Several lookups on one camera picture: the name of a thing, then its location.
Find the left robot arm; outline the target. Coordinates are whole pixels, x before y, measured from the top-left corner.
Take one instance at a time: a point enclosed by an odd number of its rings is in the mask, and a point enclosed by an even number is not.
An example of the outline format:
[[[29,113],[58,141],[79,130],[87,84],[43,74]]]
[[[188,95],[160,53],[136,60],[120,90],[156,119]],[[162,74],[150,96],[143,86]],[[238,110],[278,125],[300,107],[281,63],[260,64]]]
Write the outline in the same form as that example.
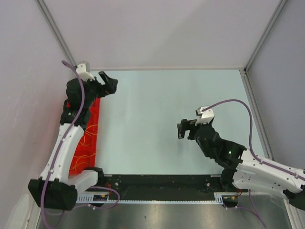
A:
[[[105,186],[101,168],[89,167],[70,177],[69,170],[77,145],[91,116],[90,108],[98,98],[114,94],[118,80],[105,72],[91,79],[74,78],[67,82],[58,138],[49,161],[38,179],[31,179],[28,189],[40,208],[72,210],[78,195],[92,187],[99,191]]]

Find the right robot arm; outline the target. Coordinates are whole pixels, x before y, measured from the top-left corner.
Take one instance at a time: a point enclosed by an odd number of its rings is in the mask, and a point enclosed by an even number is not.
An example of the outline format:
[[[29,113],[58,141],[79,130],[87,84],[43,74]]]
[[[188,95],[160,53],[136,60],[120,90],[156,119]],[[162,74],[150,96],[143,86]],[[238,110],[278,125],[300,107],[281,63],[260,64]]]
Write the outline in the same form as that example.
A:
[[[211,123],[183,119],[177,124],[178,138],[194,140],[204,156],[223,167],[220,187],[224,191],[247,189],[288,200],[305,209],[305,171],[252,154],[245,146],[222,139]]]

